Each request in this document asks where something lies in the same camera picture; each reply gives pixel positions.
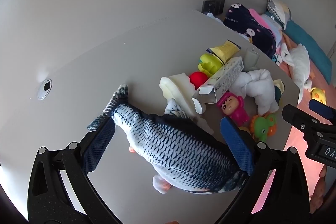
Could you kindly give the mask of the pink doll figure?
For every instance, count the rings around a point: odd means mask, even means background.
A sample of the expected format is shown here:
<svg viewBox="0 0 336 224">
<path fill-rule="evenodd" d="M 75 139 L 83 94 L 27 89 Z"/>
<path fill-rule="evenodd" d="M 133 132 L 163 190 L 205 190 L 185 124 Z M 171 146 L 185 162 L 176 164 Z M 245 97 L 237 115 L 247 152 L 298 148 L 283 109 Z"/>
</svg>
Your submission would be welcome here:
<svg viewBox="0 0 336 224">
<path fill-rule="evenodd" d="M 238 127 L 249 121 L 249 115 L 244 109 L 242 96 L 226 92 L 217 102 L 217 107 L 221 109 L 225 117 L 231 118 Z"/>
</svg>

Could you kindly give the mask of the green dinosaur toy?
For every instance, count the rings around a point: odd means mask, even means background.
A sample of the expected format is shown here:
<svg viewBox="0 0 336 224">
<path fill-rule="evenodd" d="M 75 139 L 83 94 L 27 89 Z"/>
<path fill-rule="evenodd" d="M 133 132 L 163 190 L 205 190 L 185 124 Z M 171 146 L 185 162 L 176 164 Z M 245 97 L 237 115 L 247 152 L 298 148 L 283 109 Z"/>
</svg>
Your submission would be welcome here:
<svg viewBox="0 0 336 224">
<path fill-rule="evenodd" d="M 249 130 L 255 141 L 265 142 L 267 137 L 273 136 L 277 131 L 277 120 L 273 113 L 262 116 L 255 115 L 249 124 Z"/>
</svg>

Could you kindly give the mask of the silver long cardboard box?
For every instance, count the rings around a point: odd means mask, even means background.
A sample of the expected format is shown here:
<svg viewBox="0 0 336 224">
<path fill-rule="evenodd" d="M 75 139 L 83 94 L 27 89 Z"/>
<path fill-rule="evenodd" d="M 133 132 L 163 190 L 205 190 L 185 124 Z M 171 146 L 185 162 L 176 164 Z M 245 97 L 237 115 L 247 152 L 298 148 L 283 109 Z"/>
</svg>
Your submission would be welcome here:
<svg viewBox="0 0 336 224">
<path fill-rule="evenodd" d="M 199 104 L 217 103 L 244 69 L 241 56 L 232 57 L 226 65 L 200 86 L 192 96 Z"/>
</svg>

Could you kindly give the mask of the blue plush fish toy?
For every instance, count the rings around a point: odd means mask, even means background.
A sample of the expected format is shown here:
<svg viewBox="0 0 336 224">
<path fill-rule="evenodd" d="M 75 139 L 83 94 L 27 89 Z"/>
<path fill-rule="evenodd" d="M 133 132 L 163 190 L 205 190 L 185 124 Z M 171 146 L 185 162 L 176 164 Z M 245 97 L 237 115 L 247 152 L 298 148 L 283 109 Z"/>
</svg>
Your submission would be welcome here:
<svg viewBox="0 0 336 224">
<path fill-rule="evenodd" d="M 111 118 L 126 134 L 135 153 L 157 172 L 155 188 L 171 185 L 195 194 L 230 192 L 243 186 L 248 174 L 240 169 L 229 147 L 195 124 L 171 99 L 163 115 L 146 114 L 128 101 L 128 86 L 113 93 L 101 115 L 87 127 L 98 129 Z"/>
</svg>

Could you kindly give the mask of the white towel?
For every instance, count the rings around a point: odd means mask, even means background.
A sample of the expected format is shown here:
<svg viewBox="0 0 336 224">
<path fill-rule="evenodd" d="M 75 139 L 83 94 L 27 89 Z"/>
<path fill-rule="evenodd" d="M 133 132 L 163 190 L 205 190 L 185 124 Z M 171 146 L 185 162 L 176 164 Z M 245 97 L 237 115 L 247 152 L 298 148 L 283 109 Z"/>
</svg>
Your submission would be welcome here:
<svg viewBox="0 0 336 224">
<path fill-rule="evenodd" d="M 279 105 L 275 99 L 273 79 L 270 71 L 266 69 L 241 72 L 228 90 L 243 99 L 246 96 L 253 98 L 258 115 L 275 113 L 279 110 Z"/>
</svg>

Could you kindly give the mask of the red ball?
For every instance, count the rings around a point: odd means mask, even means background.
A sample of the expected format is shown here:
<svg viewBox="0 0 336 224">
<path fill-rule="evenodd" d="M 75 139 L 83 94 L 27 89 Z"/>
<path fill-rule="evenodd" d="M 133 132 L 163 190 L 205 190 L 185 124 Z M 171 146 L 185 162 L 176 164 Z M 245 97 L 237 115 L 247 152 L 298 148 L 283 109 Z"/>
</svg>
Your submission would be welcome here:
<svg viewBox="0 0 336 224">
<path fill-rule="evenodd" d="M 189 75 L 190 83 L 192 83 L 195 87 L 195 90 L 197 90 L 199 87 L 201 87 L 207 80 L 208 76 L 200 71 L 191 73 Z"/>
</svg>

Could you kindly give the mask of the cream foam piece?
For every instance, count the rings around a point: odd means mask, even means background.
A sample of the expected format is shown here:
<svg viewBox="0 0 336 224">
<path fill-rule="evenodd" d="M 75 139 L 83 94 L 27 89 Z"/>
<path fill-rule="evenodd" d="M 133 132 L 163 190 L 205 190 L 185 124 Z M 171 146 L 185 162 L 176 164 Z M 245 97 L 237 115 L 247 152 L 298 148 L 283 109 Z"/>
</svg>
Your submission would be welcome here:
<svg viewBox="0 0 336 224">
<path fill-rule="evenodd" d="M 177 104 L 183 108 L 190 118 L 202 115 L 206 111 L 205 104 L 200 103 L 198 100 L 193 100 L 196 90 L 190 82 L 190 78 L 185 73 L 162 77 L 159 87 L 163 97 L 167 101 L 175 99 Z"/>
</svg>

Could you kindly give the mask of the yellow frog toy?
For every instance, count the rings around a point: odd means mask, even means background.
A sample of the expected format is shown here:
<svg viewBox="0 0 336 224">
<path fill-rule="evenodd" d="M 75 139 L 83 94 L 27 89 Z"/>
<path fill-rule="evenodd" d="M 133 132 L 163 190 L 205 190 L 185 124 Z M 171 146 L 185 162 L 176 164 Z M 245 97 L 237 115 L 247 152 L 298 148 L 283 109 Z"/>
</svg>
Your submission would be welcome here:
<svg viewBox="0 0 336 224">
<path fill-rule="evenodd" d="M 198 70 L 207 77 L 212 77 L 222 66 L 223 64 L 215 56 L 205 53 L 200 57 Z"/>
</svg>

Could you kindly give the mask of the grey corner guard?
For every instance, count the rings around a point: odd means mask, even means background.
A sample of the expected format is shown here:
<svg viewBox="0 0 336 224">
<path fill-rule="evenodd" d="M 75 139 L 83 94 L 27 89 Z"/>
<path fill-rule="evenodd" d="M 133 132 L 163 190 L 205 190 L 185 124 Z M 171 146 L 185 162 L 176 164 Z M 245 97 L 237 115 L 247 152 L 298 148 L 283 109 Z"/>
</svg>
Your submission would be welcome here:
<svg viewBox="0 0 336 224">
<path fill-rule="evenodd" d="M 246 50 L 243 57 L 244 72 L 257 70 L 257 62 L 260 55 L 254 50 Z"/>
</svg>

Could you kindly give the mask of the yellow chick plush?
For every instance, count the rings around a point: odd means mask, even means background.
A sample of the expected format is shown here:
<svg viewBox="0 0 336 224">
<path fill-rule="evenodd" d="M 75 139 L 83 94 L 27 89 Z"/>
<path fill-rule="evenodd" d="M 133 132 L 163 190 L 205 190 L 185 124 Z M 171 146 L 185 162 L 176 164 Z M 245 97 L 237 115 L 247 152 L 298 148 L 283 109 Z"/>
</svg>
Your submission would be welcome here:
<svg viewBox="0 0 336 224">
<path fill-rule="evenodd" d="M 326 104 L 327 100 L 325 90 L 313 87 L 310 91 L 310 94 L 312 100 L 316 100 L 324 105 Z"/>
</svg>

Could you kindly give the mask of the teal bed pillow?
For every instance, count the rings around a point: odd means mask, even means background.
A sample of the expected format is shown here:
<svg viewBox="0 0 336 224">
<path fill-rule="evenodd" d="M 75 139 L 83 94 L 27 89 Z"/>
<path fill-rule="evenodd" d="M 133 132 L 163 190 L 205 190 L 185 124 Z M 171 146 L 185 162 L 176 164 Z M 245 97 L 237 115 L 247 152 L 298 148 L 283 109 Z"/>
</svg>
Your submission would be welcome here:
<svg viewBox="0 0 336 224">
<path fill-rule="evenodd" d="M 326 82 L 331 84 L 333 65 L 313 37 L 293 20 L 287 22 L 284 33 L 297 45 L 302 44 L 306 47 L 311 61 L 321 72 Z"/>
</svg>

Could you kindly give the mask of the white goose plush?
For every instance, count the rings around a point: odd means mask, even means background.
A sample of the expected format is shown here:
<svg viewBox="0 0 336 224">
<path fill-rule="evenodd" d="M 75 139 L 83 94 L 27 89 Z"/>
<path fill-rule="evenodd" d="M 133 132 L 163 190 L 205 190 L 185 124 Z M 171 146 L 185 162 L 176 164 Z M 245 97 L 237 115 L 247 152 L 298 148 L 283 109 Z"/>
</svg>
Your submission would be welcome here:
<svg viewBox="0 0 336 224">
<path fill-rule="evenodd" d="M 310 58 L 305 46 L 299 44 L 288 51 L 284 61 L 289 66 L 289 71 L 293 82 L 300 88 L 310 90 L 312 81 L 310 80 Z"/>
</svg>

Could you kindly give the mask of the silver desk grommet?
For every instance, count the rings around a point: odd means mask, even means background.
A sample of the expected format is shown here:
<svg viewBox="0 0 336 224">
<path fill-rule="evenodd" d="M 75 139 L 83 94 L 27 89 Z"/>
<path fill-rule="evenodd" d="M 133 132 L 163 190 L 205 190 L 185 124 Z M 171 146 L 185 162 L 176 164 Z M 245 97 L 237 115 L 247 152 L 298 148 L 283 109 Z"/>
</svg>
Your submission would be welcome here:
<svg viewBox="0 0 336 224">
<path fill-rule="evenodd" d="M 45 79 L 37 91 L 37 98 L 38 100 L 42 101 L 44 100 L 50 93 L 52 88 L 52 80 L 51 79 Z"/>
</svg>

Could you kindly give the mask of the light blue blanket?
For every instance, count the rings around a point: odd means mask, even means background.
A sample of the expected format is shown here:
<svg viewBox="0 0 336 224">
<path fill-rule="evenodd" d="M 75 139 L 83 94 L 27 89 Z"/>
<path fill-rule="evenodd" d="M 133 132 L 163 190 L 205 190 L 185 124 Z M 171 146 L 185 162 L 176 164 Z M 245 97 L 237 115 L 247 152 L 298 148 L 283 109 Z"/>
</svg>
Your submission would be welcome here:
<svg viewBox="0 0 336 224">
<path fill-rule="evenodd" d="M 276 20 L 272 19 L 267 14 L 262 14 L 261 17 L 268 24 L 270 30 L 273 32 L 274 36 L 282 38 L 282 26 L 276 22 Z"/>
</svg>

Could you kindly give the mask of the navy bunny blanket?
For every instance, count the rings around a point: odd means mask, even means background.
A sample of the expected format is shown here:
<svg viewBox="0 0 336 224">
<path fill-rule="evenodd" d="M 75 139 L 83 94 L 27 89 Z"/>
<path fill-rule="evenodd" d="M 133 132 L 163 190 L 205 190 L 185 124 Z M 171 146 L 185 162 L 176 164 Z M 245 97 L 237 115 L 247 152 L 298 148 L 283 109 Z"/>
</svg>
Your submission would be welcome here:
<svg viewBox="0 0 336 224">
<path fill-rule="evenodd" d="M 250 11 L 240 3 L 230 6 L 223 24 L 238 34 L 244 35 L 251 44 L 268 57 L 272 57 L 276 53 L 276 40 L 273 32 L 260 24 Z"/>
</svg>

